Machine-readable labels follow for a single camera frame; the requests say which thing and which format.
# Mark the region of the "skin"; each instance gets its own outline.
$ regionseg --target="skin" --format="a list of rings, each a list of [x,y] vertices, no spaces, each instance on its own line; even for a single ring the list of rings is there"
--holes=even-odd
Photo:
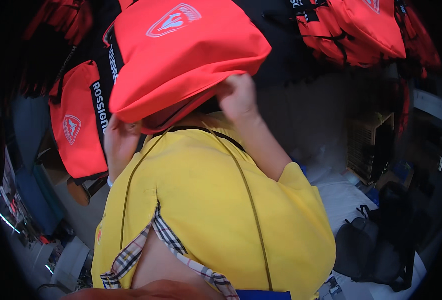
[[[258,112],[255,86],[251,76],[248,74],[230,76],[215,89],[219,106],[244,141],[246,152],[267,177],[278,181],[284,167],[291,162],[291,159],[278,144]],[[202,122],[212,124],[216,120],[206,115],[191,114],[176,125],[204,127]],[[141,126],[142,121],[125,124],[115,115],[111,117],[104,136],[104,150],[112,182],[133,157]],[[187,283],[207,299],[224,299],[198,274],[172,255],[164,243],[158,239],[156,233],[151,230],[137,264],[131,288],[140,289],[160,279]],[[122,293],[119,291],[119,296],[116,297],[122,297]]]

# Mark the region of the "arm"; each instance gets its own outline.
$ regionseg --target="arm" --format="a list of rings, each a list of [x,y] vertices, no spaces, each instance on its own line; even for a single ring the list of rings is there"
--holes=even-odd
[[[242,138],[246,152],[267,177],[278,181],[291,159],[258,112],[251,76],[228,77],[217,87],[217,96],[224,115]]]
[[[104,134],[104,152],[113,183],[129,164],[141,136],[142,122],[126,124],[112,115]]]

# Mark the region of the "person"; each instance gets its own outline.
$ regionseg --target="person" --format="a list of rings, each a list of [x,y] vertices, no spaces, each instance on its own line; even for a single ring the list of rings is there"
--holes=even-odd
[[[192,113],[148,136],[140,153],[142,122],[111,117],[113,185],[92,264],[94,287],[107,290],[83,297],[161,289],[185,295],[172,299],[246,290],[311,299],[328,278],[335,244],[320,195],[260,116],[254,82],[233,75],[215,89],[222,112]]]

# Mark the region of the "hand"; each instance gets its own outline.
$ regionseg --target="hand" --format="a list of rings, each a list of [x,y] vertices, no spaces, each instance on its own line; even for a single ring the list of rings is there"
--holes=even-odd
[[[231,75],[215,90],[219,106],[231,122],[259,115],[255,85],[249,74]]]
[[[136,151],[141,136],[142,121],[126,124],[112,115],[104,134],[104,152],[111,182],[122,173]]]

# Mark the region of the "drawstring cord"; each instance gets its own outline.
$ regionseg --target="drawstring cord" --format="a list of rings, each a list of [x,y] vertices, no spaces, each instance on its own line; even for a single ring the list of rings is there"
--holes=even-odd
[[[243,170],[242,170],[241,166],[239,165],[238,160],[233,155],[233,153],[231,153],[231,151],[228,149],[228,147],[226,147],[226,145],[222,141],[220,141],[218,136],[214,134],[214,132],[206,125],[206,123],[204,123],[204,122],[202,122],[202,123],[209,130],[209,132],[216,138],[216,140],[218,140],[218,142],[224,147],[224,149],[226,151],[228,151],[228,153],[231,155],[231,157],[235,161],[235,164],[239,170],[239,173],[241,174],[241,177],[243,178],[243,182],[245,183],[246,191],[248,192],[249,201],[251,202],[251,208],[253,209],[254,220],[256,222],[256,228],[258,229],[258,236],[260,237],[261,249],[263,250],[264,267],[266,269],[266,277],[268,278],[268,286],[270,288],[270,291],[273,291],[273,285],[271,283],[270,268],[268,266],[268,258],[266,256],[266,249],[264,248],[263,235],[261,234],[260,221],[258,219],[258,213],[256,212],[256,207],[254,205],[253,196],[251,195],[251,191],[249,189],[248,182],[246,181],[245,174],[243,173]]]
[[[140,159],[140,161],[136,164],[136,166],[134,167],[133,171],[131,172],[131,175],[129,176],[129,180],[128,180],[128,186],[126,188],[126,196],[124,198],[124,208],[122,209],[122,221],[121,221],[121,242],[119,245],[119,251],[122,250],[122,238],[123,238],[123,234],[124,234],[124,217],[126,216],[126,205],[128,203],[128,193],[129,193],[129,188],[131,187],[131,180],[133,180],[133,176],[134,176],[134,172],[137,170],[137,168],[139,167],[139,165],[143,162],[143,160],[146,158],[146,156],[151,152],[151,150],[153,150],[154,146],[156,146],[158,144],[158,142],[173,128],[174,126],[171,126],[170,129],[166,130],[161,137],[154,143],[154,145],[151,146],[151,148],[146,152],[146,154],[144,154],[144,156]]]
[[[273,291],[273,285],[271,282],[271,275],[270,275],[270,269],[268,266],[268,258],[266,256],[266,249],[264,247],[264,241],[263,241],[263,235],[261,234],[261,226],[260,226],[260,221],[258,219],[258,213],[256,212],[256,207],[254,205],[254,201],[253,201],[253,196],[251,195],[251,190],[249,189],[248,186],[248,182],[246,181],[246,177],[243,173],[243,170],[241,168],[241,166],[239,165],[236,157],[233,155],[233,153],[228,149],[228,147],[226,147],[226,145],[220,141],[220,139],[218,138],[217,135],[214,134],[214,132],[206,125],[206,123],[202,122],[203,125],[209,130],[209,132],[214,136],[214,138],[224,147],[224,149],[230,154],[230,156],[233,158],[233,160],[235,161],[236,167],[239,170],[239,173],[241,174],[241,177],[243,178],[243,183],[245,184],[246,187],[246,191],[248,192],[248,197],[249,197],[249,201],[251,203],[251,208],[253,210],[253,214],[254,214],[254,219],[256,222],[256,228],[258,229],[258,236],[260,238],[260,244],[261,244],[261,249],[263,251],[263,259],[264,259],[264,266],[266,269],[266,277],[268,279],[268,286],[269,286],[269,290]],[[173,127],[171,127],[170,129],[166,130],[163,135],[161,135],[161,137],[154,143],[154,145],[151,146],[151,148],[146,152],[146,154],[144,154],[144,156],[140,159],[140,161],[136,164],[136,166],[134,167],[133,171],[131,172],[131,176],[129,177],[128,180],[128,185],[127,185],[127,189],[126,189],[126,196],[124,198],[124,208],[122,211],[122,226],[121,226],[121,244],[119,247],[119,250],[122,250],[122,237],[123,237],[123,233],[124,233],[124,217],[126,215],[126,204],[127,204],[127,200],[128,200],[128,192],[129,192],[129,188],[131,186],[131,180],[133,179],[134,176],[134,172],[137,170],[137,168],[139,167],[139,165],[141,164],[141,162],[144,160],[144,158],[151,152],[151,150],[154,148],[154,146],[156,146],[156,144],[172,129]]]

